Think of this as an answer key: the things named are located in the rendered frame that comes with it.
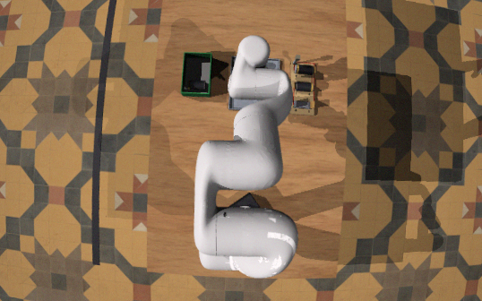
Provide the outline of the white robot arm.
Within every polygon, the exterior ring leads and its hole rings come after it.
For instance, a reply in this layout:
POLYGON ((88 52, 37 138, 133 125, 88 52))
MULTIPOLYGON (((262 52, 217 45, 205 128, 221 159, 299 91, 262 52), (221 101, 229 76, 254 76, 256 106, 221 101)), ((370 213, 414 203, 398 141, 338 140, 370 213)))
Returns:
POLYGON ((203 143, 194 188, 194 242, 202 266, 257 279, 278 275, 289 266, 297 250, 297 226, 273 209, 218 207, 216 195, 218 190, 267 189, 282 177, 278 126, 292 108, 293 90, 285 71, 266 66, 270 52, 260 36, 240 42, 229 95, 260 101, 236 114, 234 141, 203 143))

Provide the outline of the black battery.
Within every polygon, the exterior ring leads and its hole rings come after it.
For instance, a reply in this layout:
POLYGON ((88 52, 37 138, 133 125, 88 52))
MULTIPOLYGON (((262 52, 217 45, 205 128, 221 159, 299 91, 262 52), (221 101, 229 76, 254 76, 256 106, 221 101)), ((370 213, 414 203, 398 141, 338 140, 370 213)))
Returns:
POLYGON ((312 65, 301 65, 301 64, 296 64, 297 66, 297 74, 309 74, 313 75, 314 72, 314 67, 312 65))
POLYGON ((188 90, 205 90, 206 81, 189 81, 188 90))
POLYGON ((312 82, 296 82, 296 91, 313 92, 314 85, 312 82))

